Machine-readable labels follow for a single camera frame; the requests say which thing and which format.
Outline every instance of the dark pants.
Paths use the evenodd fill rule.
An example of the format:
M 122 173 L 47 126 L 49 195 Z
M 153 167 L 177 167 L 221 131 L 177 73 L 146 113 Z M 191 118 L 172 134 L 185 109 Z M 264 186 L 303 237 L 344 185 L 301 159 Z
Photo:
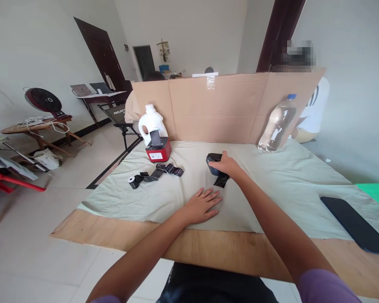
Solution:
M 157 302 L 277 303 L 277 300 L 258 277 L 175 262 Z

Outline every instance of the plastic bottle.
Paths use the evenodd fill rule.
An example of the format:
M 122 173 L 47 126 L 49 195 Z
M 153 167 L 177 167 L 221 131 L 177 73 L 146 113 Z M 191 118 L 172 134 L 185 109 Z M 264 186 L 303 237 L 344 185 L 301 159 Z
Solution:
M 296 94 L 288 95 L 288 98 L 274 108 L 268 120 L 267 127 L 262 135 L 258 149 L 263 152 L 275 152 L 281 144 L 283 135 L 296 114 L 296 106 L 293 100 Z
M 144 133 L 143 127 L 146 126 L 148 133 Z M 163 124 L 163 117 L 156 112 L 153 104 L 146 105 L 146 114 L 139 119 L 139 132 L 143 137 L 144 144 L 147 146 L 150 142 L 149 133 L 158 130 L 160 137 L 168 137 L 167 131 Z

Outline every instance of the bottle cap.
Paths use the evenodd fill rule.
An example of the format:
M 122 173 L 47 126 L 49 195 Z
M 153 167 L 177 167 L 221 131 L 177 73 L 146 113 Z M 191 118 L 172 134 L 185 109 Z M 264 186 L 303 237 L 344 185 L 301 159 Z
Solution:
M 147 104 L 146 105 L 146 114 L 154 114 L 156 112 L 155 107 L 153 104 Z

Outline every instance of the laptop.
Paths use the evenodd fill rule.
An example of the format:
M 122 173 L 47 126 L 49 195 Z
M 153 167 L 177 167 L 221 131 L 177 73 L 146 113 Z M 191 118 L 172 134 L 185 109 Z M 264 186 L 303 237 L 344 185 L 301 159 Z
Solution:
M 78 97 L 84 97 L 92 94 L 85 84 L 76 84 L 71 85 L 70 87 L 72 88 L 72 92 Z
M 98 89 L 100 89 L 103 94 L 112 93 L 112 91 L 108 88 L 108 86 L 104 82 L 90 83 L 90 85 L 92 86 L 92 88 L 94 88 L 96 92 L 98 92 Z

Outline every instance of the doorway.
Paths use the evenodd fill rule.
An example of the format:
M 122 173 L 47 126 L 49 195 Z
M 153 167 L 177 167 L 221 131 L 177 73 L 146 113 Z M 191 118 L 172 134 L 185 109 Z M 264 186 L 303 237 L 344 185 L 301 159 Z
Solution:
M 144 77 L 147 73 L 156 71 L 152 50 L 150 49 L 150 45 L 143 45 L 134 46 L 133 51 L 135 52 L 142 81 L 144 81 Z
M 95 27 L 83 20 L 74 17 L 77 26 L 90 50 L 93 59 L 100 70 L 104 82 L 108 85 L 106 76 L 109 76 L 115 86 L 116 91 L 124 89 L 125 77 L 123 76 L 117 56 L 114 52 L 108 33 L 103 29 Z
M 283 47 L 292 39 L 305 0 L 275 0 L 256 72 L 280 63 Z

